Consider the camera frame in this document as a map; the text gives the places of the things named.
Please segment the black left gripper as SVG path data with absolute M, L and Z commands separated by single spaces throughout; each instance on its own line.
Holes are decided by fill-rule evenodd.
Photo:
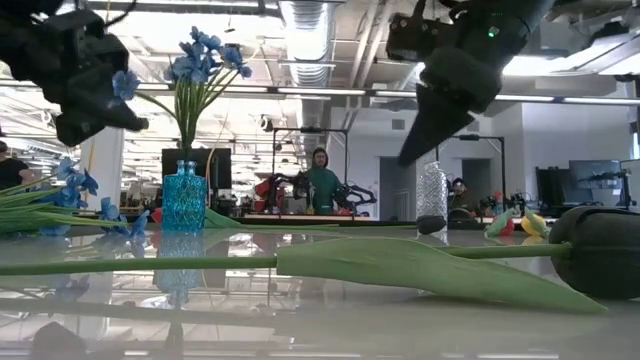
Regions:
M 43 30 L 56 50 L 60 68 L 43 87 L 45 98 L 60 105 L 54 117 L 57 138 L 77 146 L 106 127 L 139 132 L 149 126 L 114 92 L 112 78 L 128 69 L 128 51 L 106 32 L 104 20 L 88 9 L 52 16 Z

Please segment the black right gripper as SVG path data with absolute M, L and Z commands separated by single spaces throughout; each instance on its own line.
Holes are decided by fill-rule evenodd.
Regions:
M 468 126 L 468 111 L 483 113 L 502 88 L 498 71 L 458 48 L 437 48 L 416 87 L 418 110 L 398 155 L 409 166 Z

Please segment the blue artificial flower spray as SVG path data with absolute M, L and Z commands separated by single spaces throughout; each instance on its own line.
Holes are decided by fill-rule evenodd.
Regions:
M 241 46 L 224 43 L 215 35 L 208 35 L 192 27 L 191 40 L 181 42 L 183 54 L 169 62 L 164 72 L 173 96 L 168 107 L 151 95 L 142 93 L 137 75 L 118 71 L 112 77 L 115 98 L 129 101 L 136 97 L 161 108 L 178 126 L 179 144 L 183 157 L 190 157 L 199 119 L 237 78 L 247 79 L 253 71 L 244 60 Z

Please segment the blue patterned glass vase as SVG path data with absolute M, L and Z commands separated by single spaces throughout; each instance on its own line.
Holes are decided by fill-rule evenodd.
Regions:
M 162 229 L 199 232 L 206 212 L 206 179 L 195 173 L 196 162 L 177 161 L 175 174 L 163 179 Z

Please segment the red artificial tulip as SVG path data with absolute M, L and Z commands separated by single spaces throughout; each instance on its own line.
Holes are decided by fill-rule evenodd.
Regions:
M 507 227 L 508 221 L 512 219 L 516 210 L 509 208 L 503 213 L 496 216 L 492 222 L 484 229 L 484 236 L 486 238 L 498 237 L 500 232 Z

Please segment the clear patterned glass vase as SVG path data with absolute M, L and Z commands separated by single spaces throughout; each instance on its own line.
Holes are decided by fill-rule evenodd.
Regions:
M 442 216 L 447 221 L 448 186 L 439 162 L 426 163 L 416 182 L 416 219 L 423 215 Z

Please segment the person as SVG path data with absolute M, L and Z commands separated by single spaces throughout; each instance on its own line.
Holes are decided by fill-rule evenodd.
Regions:
M 328 168 L 329 156 L 324 148 L 316 148 L 312 153 L 311 167 L 305 172 L 313 186 L 311 206 L 316 215 L 334 213 L 334 197 L 342 184 L 335 173 Z
M 472 208 L 472 196 L 462 178 L 455 178 L 451 183 L 448 208 L 466 210 Z
M 7 144 L 0 140 L 0 190 L 32 183 L 34 173 L 21 160 L 8 154 Z

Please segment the ceiling light strip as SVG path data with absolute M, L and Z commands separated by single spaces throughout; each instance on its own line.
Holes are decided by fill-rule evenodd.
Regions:
M 360 89 L 333 89 L 333 88 L 305 88 L 305 87 L 279 87 L 278 93 L 290 95 L 313 96 L 366 96 L 366 90 Z
M 497 95 L 495 101 L 522 103 L 551 103 L 566 105 L 597 105 L 597 106 L 640 106 L 640 98 L 611 98 L 611 97 L 566 97 L 543 95 Z

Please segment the black computer monitor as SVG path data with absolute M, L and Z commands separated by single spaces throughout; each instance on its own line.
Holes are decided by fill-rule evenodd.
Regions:
M 542 208 L 563 206 L 565 203 L 564 187 L 570 182 L 570 171 L 559 167 L 535 169 L 537 179 L 537 196 Z
M 231 150 L 216 148 L 210 156 L 209 148 L 192 149 L 188 160 L 196 163 L 195 174 L 205 177 L 209 170 L 210 187 L 219 189 L 232 188 Z M 162 175 L 175 174 L 177 161 L 185 160 L 181 149 L 163 149 L 161 152 Z
M 569 170 L 574 184 L 580 189 L 589 190 L 611 190 L 615 195 L 619 195 L 623 187 L 622 179 L 614 181 L 583 181 L 593 173 L 619 172 L 622 170 L 618 160 L 571 160 Z

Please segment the grey computer monitor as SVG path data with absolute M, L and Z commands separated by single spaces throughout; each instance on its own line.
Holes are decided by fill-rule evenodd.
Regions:
M 640 208 L 640 159 L 622 160 L 621 168 L 627 173 L 632 207 Z

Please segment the black aluminium table frame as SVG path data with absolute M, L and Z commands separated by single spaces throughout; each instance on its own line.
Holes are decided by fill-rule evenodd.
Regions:
M 249 214 L 247 217 L 224 217 L 227 220 L 234 220 L 243 225 L 272 225 L 272 226 L 329 226 L 337 225 L 340 227 L 411 227 L 415 225 L 415 221 L 384 221 L 374 220 L 371 217 L 348 217 L 348 216 L 315 216 L 315 215 L 264 215 Z M 486 226 L 491 224 L 491 218 L 481 218 L 482 221 L 452 221 L 448 223 L 449 229 L 452 230 L 484 230 Z M 521 219 L 512 220 L 514 231 L 524 231 L 520 221 Z

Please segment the silver ceiling air duct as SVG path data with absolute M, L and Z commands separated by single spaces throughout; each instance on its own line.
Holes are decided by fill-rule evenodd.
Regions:
M 319 1 L 279 1 L 285 22 L 287 59 L 294 62 L 289 72 L 294 87 L 325 88 L 329 83 L 330 69 L 325 63 L 330 56 L 330 35 L 334 5 Z M 298 96 L 296 110 L 298 127 L 320 128 L 324 101 L 312 99 L 313 95 Z M 313 150 L 322 142 L 319 134 L 302 134 L 305 150 Z

